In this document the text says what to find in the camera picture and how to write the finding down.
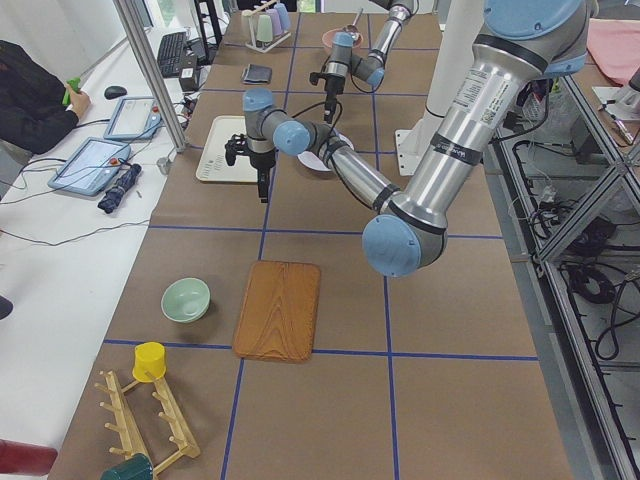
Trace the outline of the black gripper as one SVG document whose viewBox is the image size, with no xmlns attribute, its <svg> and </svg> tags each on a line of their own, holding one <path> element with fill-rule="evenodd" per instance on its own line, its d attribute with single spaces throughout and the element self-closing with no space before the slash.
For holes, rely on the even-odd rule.
<svg viewBox="0 0 640 480">
<path fill-rule="evenodd" d="M 276 165 L 276 153 L 274 150 L 249 155 L 250 164 L 257 171 L 258 196 L 261 203 L 269 202 L 270 171 Z"/>
<path fill-rule="evenodd" d="M 326 94 L 323 119 L 326 123 L 331 123 L 334 117 L 334 107 L 337 104 L 338 96 L 344 92 L 345 77 L 341 75 L 326 74 L 324 76 Z"/>
</svg>

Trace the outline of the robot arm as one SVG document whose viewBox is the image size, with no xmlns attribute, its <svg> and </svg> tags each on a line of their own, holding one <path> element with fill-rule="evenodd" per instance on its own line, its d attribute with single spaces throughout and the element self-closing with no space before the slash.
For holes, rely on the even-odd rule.
<svg viewBox="0 0 640 480">
<path fill-rule="evenodd" d="M 375 92 L 385 76 L 387 57 L 403 27 L 418 12 L 418 1 L 395 0 L 375 1 L 375 4 L 388 11 L 382 30 L 365 57 L 353 52 L 355 40 L 347 31 L 336 32 L 332 37 L 331 51 L 319 72 L 312 72 L 309 81 L 316 85 L 320 79 L 326 94 L 324 101 L 324 121 L 328 124 L 338 105 L 338 96 L 344 92 L 345 81 L 355 77 L 364 81 Z"/>
<path fill-rule="evenodd" d="M 243 95 L 248 154 L 315 154 L 377 214 L 362 236 L 369 264 L 388 277 L 409 275 L 444 251 L 446 211 L 517 94 L 531 81 L 584 66 L 597 10 L 594 1 L 485 2 L 473 63 L 405 189 L 365 163 L 333 127 L 300 122 L 276 107 L 265 88 Z"/>
</svg>

